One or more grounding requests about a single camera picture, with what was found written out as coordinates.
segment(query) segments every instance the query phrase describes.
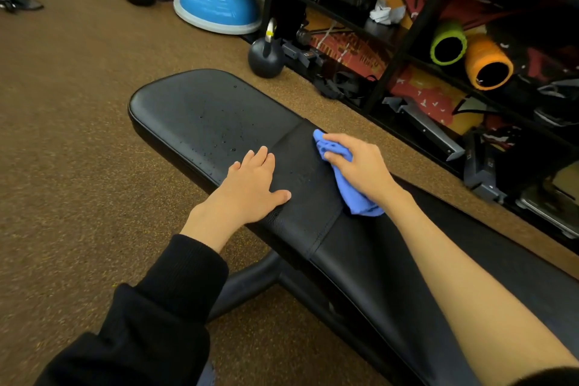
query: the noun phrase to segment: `green foam roller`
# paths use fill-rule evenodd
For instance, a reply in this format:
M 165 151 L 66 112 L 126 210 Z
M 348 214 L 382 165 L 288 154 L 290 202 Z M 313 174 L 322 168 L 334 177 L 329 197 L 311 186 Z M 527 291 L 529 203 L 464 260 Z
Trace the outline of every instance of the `green foam roller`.
M 439 66 L 460 60 L 467 50 L 467 37 L 459 22 L 448 20 L 438 24 L 430 45 L 430 58 Z

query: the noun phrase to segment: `blue balance ball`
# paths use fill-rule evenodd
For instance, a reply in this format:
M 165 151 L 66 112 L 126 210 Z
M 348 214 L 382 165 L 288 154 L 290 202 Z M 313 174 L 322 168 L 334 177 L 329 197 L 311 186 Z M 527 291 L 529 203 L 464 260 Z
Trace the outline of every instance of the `blue balance ball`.
M 174 0 L 173 8 L 185 22 L 220 34 L 249 34 L 261 25 L 255 0 Z

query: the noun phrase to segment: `orange foam roller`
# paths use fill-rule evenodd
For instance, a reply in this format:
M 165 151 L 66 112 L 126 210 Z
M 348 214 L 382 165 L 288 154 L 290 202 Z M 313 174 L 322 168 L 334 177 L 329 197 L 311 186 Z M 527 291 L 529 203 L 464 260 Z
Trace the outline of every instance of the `orange foam roller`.
M 468 79 L 479 90 L 501 87 L 514 69 L 508 56 L 484 34 L 468 37 L 464 66 Z

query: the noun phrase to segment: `weight bench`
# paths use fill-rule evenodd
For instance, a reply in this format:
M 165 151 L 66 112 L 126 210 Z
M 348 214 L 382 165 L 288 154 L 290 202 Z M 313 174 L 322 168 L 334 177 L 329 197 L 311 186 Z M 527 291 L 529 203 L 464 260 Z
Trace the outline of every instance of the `weight bench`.
M 276 155 L 271 188 L 292 192 L 286 205 L 248 225 L 272 250 L 229 277 L 210 319 L 279 283 L 393 384 L 479 384 L 394 224 L 385 215 L 356 217 L 344 210 L 334 173 L 315 149 L 314 124 L 236 76 L 212 69 L 142 87 L 128 113 L 137 133 L 206 192 L 222 182 L 234 161 L 262 145 Z M 440 229 L 579 357 L 577 280 L 397 180 Z

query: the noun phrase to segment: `right hand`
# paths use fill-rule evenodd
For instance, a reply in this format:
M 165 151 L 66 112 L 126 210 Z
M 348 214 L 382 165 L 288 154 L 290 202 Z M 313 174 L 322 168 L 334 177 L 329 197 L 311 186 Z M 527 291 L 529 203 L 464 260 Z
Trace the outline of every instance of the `right hand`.
M 326 141 L 337 142 L 352 153 L 352 162 L 339 154 L 326 151 L 324 158 L 335 165 L 350 184 L 381 207 L 387 205 L 389 196 L 397 194 L 400 186 L 390 175 L 380 148 L 353 138 L 348 134 L 324 135 Z

